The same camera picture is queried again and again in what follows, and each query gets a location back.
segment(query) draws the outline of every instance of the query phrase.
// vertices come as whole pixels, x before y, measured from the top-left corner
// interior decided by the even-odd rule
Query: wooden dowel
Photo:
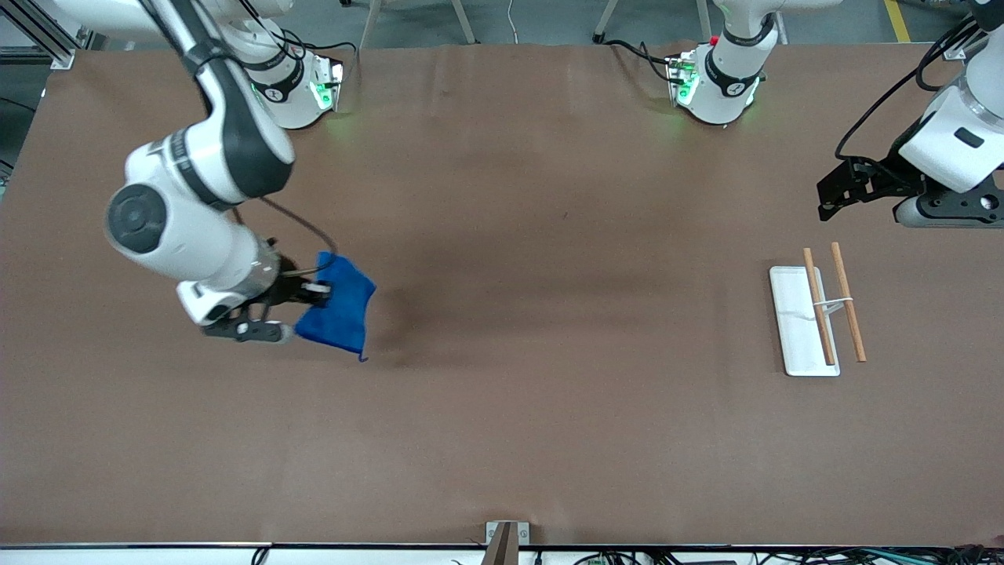
[[[809,277],[809,292],[812,294],[812,310],[815,311],[816,328],[819,330],[819,341],[822,342],[822,355],[827,365],[836,365],[836,356],[829,341],[829,327],[826,326],[826,313],[823,312],[822,298],[819,293],[819,281],[815,277],[815,263],[812,262],[812,249],[802,249],[805,256],[805,274]]]
[[[840,244],[833,241],[829,249],[833,252],[833,263],[836,265],[836,277],[840,281],[840,298],[850,298],[850,285],[847,284],[847,272],[843,269],[843,256],[840,254]],[[864,342],[861,341],[861,330],[857,327],[857,312],[854,311],[854,301],[844,301],[843,310],[847,313],[847,326],[850,327],[850,339],[854,342],[854,357],[858,363],[864,363]]]

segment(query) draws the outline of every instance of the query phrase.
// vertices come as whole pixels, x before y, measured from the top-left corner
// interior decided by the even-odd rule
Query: white rectangular tray
[[[826,293],[822,288],[822,277],[815,269],[819,281],[822,301]],[[833,343],[833,328],[826,317],[829,329],[829,343],[836,365],[826,365],[816,328],[812,309],[812,294],[804,266],[770,267],[770,289],[774,295],[774,313],[777,315],[777,331],[781,337],[781,353],[784,356],[784,372],[792,377],[835,377],[840,374],[840,362],[836,359],[836,345]]]

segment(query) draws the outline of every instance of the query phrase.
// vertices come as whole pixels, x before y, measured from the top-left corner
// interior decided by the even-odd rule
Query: blue cloth
[[[317,253],[317,264],[328,261],[331,253]],[[312,306],[296,323],[296,335],[312,342],[350,351],[362,358],[366,341],[366,305],[376,290],[372,280],[355,268],[352,261],[336,256],[334,262],[317,273],[318,282],[331,286],[331,297],[322,307]]]

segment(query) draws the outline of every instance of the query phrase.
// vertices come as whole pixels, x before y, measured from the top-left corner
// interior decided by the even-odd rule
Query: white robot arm
[[[906,198],[894,213],[908,227],[1004,227],[1004,192],[993,178],[1004,163],[1004,0],[970,7],[988,33],[986,46],[885,159],[838,155],[843,163],[816,186],[821,220],[855,202],[895,196]]]
[[[760,71],[777,44],[775,14],[828,8],[842,0],[715,0],[725,30],[714,43],[682,53],[670,63],[676,103],[709,123],[728,123],[753,102]]]
[[[198,0],[141,2],[198,82],[210,114],[130,155],[126,186],[107,208],[108,239],[132,260],[182,280],[178,296],[206,334],[281,343],[289,328],[251,320],[249,305],[323,304],[329,288],[295,275],[292,261],[226,211],[281,190],[292,145]]]
[[[163,35],[140,0],[55,3],[75,20],[105,35],[132,40],[154,40]],[[264,96],[276,123],[290,129],[305,127],[334,108],[343,70],[340,61],[287,42],[284,32],[268,19],[286,13],[292,5],[292,0],[203,0],[201,8],[219,23],[218,33]]]

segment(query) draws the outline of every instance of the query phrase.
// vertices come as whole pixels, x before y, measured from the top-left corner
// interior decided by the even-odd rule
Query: brown table
[[[518,518],[541,543],[992,542],[1001,234],[905,229],[892,200],[815,215],[835,142],[924,49],[779,48],[725,129],[610,48],[366,51],[277,198],[376,281],[361,365],[203,338],[111,249],[124,157],[202,110],[168,52],[80,53],[2,205],[0,540],[461,542]],[[884,154],[926,99],[849,149]],[[838,318],[843,375],[787,377],[767,269],[810,245],[835,289],[831,240],[869,362]]]

